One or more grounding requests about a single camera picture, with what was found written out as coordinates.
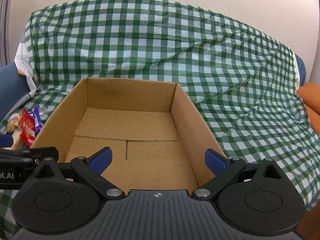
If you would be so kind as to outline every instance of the gray curtain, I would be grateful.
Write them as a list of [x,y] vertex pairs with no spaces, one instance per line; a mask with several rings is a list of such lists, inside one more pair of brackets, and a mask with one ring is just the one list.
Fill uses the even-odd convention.
[[0,67],[9,64],[9,10],[11,0],[0,0]]

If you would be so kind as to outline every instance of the checkered tablecloth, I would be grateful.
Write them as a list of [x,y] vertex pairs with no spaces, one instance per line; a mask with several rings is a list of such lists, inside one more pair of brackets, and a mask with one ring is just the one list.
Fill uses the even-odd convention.
[[270,36],[177,2],[81,0],[32,13],[26,46],[38,92],[25,108],[50,114],[88,76],[178,82],[226,156],[273,158],[315,203],[320,140],[295,94],[294,53]]

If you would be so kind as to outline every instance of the round metal bolt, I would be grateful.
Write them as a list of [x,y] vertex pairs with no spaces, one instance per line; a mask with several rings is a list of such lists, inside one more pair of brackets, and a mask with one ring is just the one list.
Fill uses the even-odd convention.
[[210,195],[210,191],[205,188],[199,188],[195,191],[197,197],[207,197]]
[[107,190],[107,195],[109,197],[119,197],[122,194],[122,190],[118,188],[111,188]]
[[21,160],[22,160],[23,162],[29,162],[29,161],[31,161],[30,158],[21,158]]

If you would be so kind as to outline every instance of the cardboard box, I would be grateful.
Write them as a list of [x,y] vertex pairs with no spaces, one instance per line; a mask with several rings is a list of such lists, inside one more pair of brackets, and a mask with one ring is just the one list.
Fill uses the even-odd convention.
[[45,146],[58,149],[59,162],[109,146],[113,160],[102,176],[126,193],[191,193],[214,177],[204,163],[206,149],[223,154],[179,84],[117,78],[81,80],[32,145]]

